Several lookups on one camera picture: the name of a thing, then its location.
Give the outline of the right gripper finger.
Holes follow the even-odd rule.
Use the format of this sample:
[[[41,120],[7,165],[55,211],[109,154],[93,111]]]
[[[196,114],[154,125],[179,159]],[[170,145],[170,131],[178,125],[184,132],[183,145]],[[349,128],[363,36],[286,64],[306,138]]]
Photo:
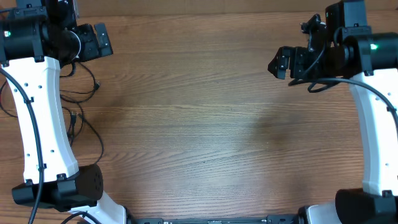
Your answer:
[[[289,68],[289,60],[292,53],[292,47],[280,47],[275,57],[268,64],[267,70],[278,79],[284,80],[286,70]]]
[[[308,51],[314,52],[322,49],[326,41],[326,24],[322,22],[321,16],[315,14],[308,22],[302,22],[303,34],[308,34]]]

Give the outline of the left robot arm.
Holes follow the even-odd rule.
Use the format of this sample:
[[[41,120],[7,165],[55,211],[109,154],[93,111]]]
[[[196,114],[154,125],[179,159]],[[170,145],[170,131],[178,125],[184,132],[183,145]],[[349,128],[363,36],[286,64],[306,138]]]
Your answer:
[[[24,147],[24,181],[15,203],[67,212],[88,223],[132,223],[128,209],[104,191],[97,163],[80,166],[65,127],[60,71],[109,56],[103,23],[78,25],[75,1],[20,0],[1,21],[1,73],[11,87]]]

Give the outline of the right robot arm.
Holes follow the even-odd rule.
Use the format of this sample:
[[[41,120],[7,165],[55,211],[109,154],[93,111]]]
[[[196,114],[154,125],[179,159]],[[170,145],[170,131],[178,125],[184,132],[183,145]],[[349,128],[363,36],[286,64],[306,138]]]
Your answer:
[[[268,70],[310,93],[349,85],[363,145],[362,187],[267,223],[397,222],[397,34],[372,32],[363,1],[340,1],[302,23],[306,47],[279,48]]]

